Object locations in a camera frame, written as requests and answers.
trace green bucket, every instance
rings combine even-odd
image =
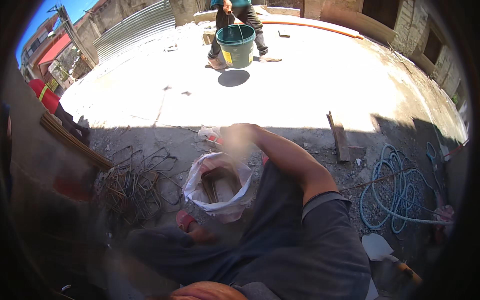
[[[244,24],[229,25],[216,32],[223,57],[227,65],[234,69],[245,68],[252,63],[254,39],[255,30]]]

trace bucket label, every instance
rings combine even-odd
[[[232,63],[232,57],[230,56],[230,52],[226,52],[222,50],[223,53],[223,58],[225,58],[226,62],[229,62],[230,64]]]

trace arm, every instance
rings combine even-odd
[[[254,124],[234,124],[227,134],[253,142],[279,169],[295,177],[303,189],[303,205],[319,193],[338,192],[328,170],[294,142]]]

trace plastic bag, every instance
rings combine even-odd
[[[235,170],[240,179],[241,188],[227,202],[209,203],[202,185],[202,174],[217,167]],[[185,195],[185,201],[190,199],[208,215],[225,224],[240,219],[243,210],[252,202],[251,197],[244,197],[251,180],[252,170],[245,164],[233,159],[226,153],[209,153],[193,162],[182,191]]]
[[[202,125],[198,131],[198,136],[200,136],[201,139],[207,139],[209,136],[222,137],[220,126],[206,127]]]

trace teal shirt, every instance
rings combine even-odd
[[[252,3],[252,0],[230,0],[232,2],[232,7],[246,6]],[[223,5],[223,0],[212,0],[210,5],[214,6],[215,4]]]

